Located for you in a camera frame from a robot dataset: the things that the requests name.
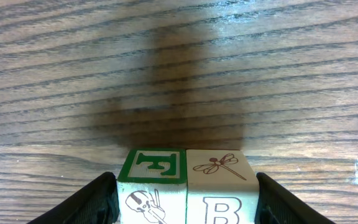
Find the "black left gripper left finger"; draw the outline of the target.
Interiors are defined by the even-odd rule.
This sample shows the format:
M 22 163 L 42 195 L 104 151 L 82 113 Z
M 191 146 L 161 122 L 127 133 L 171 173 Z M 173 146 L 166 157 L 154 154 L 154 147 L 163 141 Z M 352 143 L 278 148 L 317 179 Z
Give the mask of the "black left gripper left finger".
M 118 216 L 116 177 L 105 172 L 29 224 L 113 224 Z

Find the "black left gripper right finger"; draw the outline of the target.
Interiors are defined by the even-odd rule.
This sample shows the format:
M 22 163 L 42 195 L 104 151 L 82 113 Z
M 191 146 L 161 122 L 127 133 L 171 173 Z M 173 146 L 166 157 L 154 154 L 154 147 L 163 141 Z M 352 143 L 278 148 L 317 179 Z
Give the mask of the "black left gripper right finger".
M 334 224 L 267 174 L 258 172 L 259 201 L 255 224 Z

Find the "yellow top picture block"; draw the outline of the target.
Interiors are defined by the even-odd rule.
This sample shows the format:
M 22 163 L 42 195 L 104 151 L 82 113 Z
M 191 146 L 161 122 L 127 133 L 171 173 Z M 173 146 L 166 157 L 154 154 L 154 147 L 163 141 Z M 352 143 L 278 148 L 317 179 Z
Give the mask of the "yellow top picture block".
M 186 151 L 187 224 L 255 222 L 259 181 L 242 151 Z

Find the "plain wooden picture block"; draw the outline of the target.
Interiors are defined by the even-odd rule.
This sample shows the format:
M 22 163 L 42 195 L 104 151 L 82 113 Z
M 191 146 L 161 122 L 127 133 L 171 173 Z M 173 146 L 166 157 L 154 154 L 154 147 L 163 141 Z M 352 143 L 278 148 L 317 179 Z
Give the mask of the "plain wooden picture block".
M 185 224 L 185 150 L 131 150 L 117 178 L 117 193 L 123 224 Z

